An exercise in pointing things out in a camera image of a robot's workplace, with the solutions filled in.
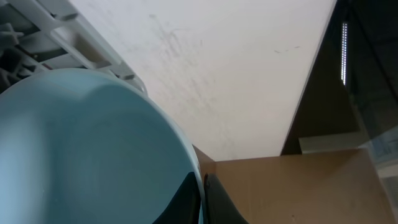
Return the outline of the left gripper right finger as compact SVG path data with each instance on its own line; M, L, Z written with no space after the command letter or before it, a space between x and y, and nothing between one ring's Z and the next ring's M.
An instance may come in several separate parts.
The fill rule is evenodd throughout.
M205 175L204 188L209 224L248 224L235 207L216 174Z

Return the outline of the light blue bowl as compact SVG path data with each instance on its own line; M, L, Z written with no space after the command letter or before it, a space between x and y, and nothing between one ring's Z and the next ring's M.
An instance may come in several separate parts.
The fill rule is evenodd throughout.
M68 68L1 94L2 223L153 223L197 156L178 125L118 78Z

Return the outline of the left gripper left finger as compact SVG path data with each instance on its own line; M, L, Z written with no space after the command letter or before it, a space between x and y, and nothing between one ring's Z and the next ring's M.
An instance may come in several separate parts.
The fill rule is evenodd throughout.
M198 224L200 192L194 172L189 172L166 209L153 224Z

